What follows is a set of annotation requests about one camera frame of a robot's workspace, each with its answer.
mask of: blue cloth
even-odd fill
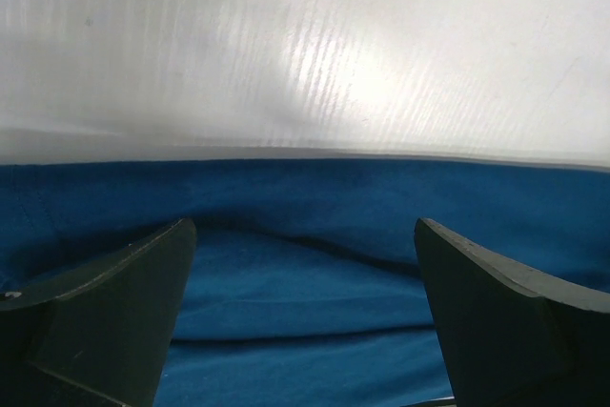
[[[451,389],[413,228],[610,292],[610,174],[391,160],[0,168],[0,280],[192,217],[158,406],[398,407]]]

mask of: dark green plastic piece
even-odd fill
[[[0,405],[153,405],[193,261],[181,220],[117,253],[7,292]]]
[[[415,241],[457,407],[610,405],[610,295],[431,220]]]

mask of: white translucent plastic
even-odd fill
[[[0,0],[0,161],[610,166],[610,0]]]

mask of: blue fabric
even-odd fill
[[[451,394],[413,228],[610,292],[610,174],[433,161],[0,168],[4,288],[180,217],[198,248],[158,406],[398,407]]]

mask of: white panel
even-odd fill
[[[0,0],[0,15],[5,163],[264,147],[610,165],[610,0]]]

